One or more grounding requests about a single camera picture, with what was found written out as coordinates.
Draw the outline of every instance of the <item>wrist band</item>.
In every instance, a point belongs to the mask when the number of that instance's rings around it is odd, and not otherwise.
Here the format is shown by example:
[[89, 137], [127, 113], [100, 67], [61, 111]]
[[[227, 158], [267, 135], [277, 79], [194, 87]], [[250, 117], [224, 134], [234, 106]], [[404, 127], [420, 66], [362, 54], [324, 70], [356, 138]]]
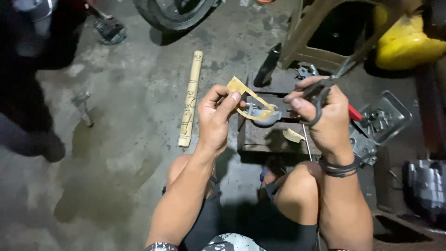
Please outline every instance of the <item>wrist band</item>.
[[359, 167], [359, 164], [361, 163], [361, 159], [356, 155], [354, 155], [354, 156], [355, 156], [355, 160], [353, 160], [353, 163], [351, 163], [350, 165], [346, 165], [346, 166], [328, 163], [328, 161], [325, 159], [325, 157], [322, 156], [319, 159], [319, 165], [322, 167], [322, 170], [328, 176], [337, 177], [337, 178], [345, 178], [345, 177], [355, 174], [356, 169]]

